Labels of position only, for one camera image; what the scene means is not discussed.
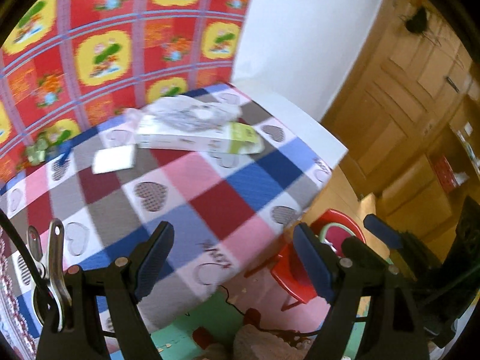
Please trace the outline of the white tissue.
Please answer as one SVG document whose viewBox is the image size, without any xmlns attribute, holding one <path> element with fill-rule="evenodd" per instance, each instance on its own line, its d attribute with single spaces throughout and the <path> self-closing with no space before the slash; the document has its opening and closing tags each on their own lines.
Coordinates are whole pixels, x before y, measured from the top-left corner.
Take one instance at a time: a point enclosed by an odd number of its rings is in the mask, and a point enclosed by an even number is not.
<svg viewBox="0 0 480 360">
<path fill-rule="evenodd" d="M 97 175 L 131 169 L 135 165 L 135 158 L 135 145 L 122 145 L 99 150 L 94 154 L 92 173 Z"/>
</svg>

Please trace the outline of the red green trash bin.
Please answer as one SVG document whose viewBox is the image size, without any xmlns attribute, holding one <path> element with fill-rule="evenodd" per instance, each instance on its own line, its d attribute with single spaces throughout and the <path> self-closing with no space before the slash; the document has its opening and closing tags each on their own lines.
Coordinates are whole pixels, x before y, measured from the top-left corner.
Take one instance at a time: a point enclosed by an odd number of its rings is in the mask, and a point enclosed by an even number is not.
<svg viewBox="0 0 480 360">
<path fill-rule="evenodd" d="M 343 241 L 350 236 L 356 236 L 356 234 L 341 223 L 327 223 L 319 233 L 320 241 L 333 250 L 340 250 Z"/>
</svg>

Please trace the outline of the wooden cabinet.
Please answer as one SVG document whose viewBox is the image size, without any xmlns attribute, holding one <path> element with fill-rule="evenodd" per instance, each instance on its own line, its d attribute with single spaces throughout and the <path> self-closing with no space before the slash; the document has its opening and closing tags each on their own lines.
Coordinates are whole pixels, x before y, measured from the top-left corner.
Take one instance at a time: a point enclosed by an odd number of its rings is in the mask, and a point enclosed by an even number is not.
<svg viewBox="0 0 480 360">
<path fill-rule="evenodd" d="M 445 193 L 432 159 L 444 155 L 458 187 Z M 416 235 L 447 257 L 466 197 L 479 200 L 479 100 L 466 95 L 433 143 L 384 191 L 377 214 L 392 228 Z"/>
</svg>

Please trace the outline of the metal spring clamp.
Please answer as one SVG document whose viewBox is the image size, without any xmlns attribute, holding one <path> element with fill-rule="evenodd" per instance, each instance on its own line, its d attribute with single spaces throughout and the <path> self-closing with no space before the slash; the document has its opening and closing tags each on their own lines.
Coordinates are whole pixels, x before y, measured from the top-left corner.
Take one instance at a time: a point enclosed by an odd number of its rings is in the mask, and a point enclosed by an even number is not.
<svg viewBox="0 0 480 360">
<path fill-rule="evenodd" d="M 72 311 L 72 297 L 64 279 L 64 225 L 60 219 L 49 223 L 47 250 L 42 251 L 40 235 L 30 225 L 27 230 L 28 252 L 34 261 L 41 283 L 46 292 L 32 283 L 32 306 L 41 325 L 44 325 L 47 312 L 55 313 L 52 331 L 61 332 L 68 324 Z"/>
</svg>

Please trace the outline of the red perforated basket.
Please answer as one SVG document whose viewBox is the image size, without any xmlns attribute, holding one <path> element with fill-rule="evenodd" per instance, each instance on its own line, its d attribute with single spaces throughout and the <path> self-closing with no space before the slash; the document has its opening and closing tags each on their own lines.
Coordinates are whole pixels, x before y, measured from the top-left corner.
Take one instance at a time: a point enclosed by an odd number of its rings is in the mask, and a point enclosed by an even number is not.
<svg viewBox="0 0 480 360">
<path fill-rule="evenodd" d="M 444 155 L 434 157 L 432 159 L 432 166 L 433 171 L 436 174 L 439 183 L 446 194 L 450 194 L 450 192 L 452 192 L 458 187 L 455 173 Z"/>
</svg>

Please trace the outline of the white bedside table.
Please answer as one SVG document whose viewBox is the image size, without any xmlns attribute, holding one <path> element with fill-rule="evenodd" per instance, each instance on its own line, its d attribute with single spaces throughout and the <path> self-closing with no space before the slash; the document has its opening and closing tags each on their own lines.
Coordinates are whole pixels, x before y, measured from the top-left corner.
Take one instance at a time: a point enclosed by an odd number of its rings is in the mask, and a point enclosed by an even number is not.
<svg viewBox="0 0 480 360">
<path fill-rule="evenodd" d="M 326 164 L 335 169 L 347 147 L 308 113 L 257 80 L 237 80 L 233 87 L 247 95 L 304 141 Z"/>
</svg>

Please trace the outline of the checkered heart bed sheet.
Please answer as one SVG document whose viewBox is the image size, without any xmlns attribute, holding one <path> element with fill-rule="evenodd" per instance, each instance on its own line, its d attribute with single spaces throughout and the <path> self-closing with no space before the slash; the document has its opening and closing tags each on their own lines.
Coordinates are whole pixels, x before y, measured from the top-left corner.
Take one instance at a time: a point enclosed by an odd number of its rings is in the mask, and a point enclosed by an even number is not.
<svg viewBox="0 0 480 360">
<path fill-rule="evenodd" d="M 174 227 L 174 244 L 157 284 L 139 303 L 151 331 L 208 299 L 245 269 L 301 216 L 332 169 L 304 141 L 247 95 L 227 84 L 199 88 L 202 102 L 241 107 L 241 121 L 264 140 L 258 154 L 136 150 L 131 169 L 95 175 L 98 150 L 131 144 L 122 117 L 76 136 L 66 164 L 50 161 L 1 188 L 1 209 L 19 233 L 49 223 L 65 228 L 64 266 L 106 267 L 128 256 L 159 223 Z"/>
</svg>

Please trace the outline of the white green cardboard box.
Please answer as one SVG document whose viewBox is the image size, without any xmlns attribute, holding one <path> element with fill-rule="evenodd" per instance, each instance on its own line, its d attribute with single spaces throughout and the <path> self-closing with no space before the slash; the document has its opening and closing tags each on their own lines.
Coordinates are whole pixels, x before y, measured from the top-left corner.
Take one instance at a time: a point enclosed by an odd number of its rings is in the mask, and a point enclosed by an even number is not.
<svg viewBox="0 0 480 360">
<path fill-rule="evenodd" d="M 228 122 L 201 132 L 186 132 L 160 123 L 154 116 L 143 116 L 135 130 L 140 148 L 186 150 L 221 154 L 253 155 L 264 150 L 263 138 L 253 127 Z"/>
</svg>

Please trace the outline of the white printed plastic bag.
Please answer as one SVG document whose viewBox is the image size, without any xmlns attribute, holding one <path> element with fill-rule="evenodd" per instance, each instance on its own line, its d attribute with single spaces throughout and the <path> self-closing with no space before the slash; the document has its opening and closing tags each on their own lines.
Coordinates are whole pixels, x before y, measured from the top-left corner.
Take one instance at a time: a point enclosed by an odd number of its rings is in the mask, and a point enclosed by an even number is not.
<svg viewBox="0 0 480 360">
<path fill-rule="evenodd" d="M 135 128 L 151 116 L 157 124 L 186 133 L 221 128 L 242 116 L 241 107 L 224 102 L 202 102 L 194 97 L 177 95 L 160 97 L 142 109 L 126 108 L 125 120 Z"/>
</svg>

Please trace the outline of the red floral patterned headboard cloth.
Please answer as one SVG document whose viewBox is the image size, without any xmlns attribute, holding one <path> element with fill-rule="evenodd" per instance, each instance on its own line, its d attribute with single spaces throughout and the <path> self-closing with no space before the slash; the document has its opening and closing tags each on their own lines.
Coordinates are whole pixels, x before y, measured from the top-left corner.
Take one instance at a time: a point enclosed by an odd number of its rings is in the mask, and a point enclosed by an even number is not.
<svg viewBox="0 0 480 360">
<path fill-rule="evenodd" d="M 38 136 L 77 135 L 230 79 L 249 0 L 37 0 L 1 46 L 1 180 Z"/>
</svg>

